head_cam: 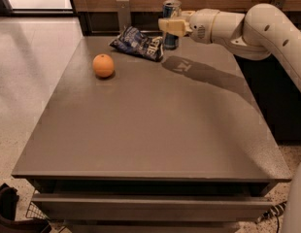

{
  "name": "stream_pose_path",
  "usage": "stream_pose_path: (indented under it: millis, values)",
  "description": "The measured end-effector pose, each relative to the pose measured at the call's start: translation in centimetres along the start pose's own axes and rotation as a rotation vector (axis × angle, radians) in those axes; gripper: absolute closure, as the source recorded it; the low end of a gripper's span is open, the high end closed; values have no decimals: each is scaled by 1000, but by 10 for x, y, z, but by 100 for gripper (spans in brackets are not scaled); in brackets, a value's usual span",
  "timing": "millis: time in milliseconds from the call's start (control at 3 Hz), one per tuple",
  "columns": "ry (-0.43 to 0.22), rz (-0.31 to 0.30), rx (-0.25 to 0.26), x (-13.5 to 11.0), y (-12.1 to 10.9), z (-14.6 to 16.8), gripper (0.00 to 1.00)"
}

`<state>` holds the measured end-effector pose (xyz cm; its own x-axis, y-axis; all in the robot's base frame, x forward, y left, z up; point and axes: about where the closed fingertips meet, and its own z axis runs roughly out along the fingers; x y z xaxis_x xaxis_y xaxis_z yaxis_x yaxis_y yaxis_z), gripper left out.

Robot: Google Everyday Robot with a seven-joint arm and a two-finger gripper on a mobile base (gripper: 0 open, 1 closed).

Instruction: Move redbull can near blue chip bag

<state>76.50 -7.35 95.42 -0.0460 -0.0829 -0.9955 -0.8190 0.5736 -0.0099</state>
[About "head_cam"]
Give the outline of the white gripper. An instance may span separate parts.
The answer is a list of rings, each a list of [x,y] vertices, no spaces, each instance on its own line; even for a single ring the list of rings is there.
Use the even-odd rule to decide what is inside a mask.
[[[181,17],[189,18],[189,23],[182,18],[160,18],[159,29],[177,37],[189,34],[190,38],[198,43],[210,44],[212,42],[212,27],[219,10],[202,9],[195,11],[182,11]]]

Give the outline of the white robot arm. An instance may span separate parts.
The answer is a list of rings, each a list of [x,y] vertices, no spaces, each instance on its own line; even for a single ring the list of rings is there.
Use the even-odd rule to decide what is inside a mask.
[[[182,11],[158,21],[159,29],[202,44],[217,44],[249,60],[274,55],[301,93],[301,31],[277,7],[257,4],[247,13]]]

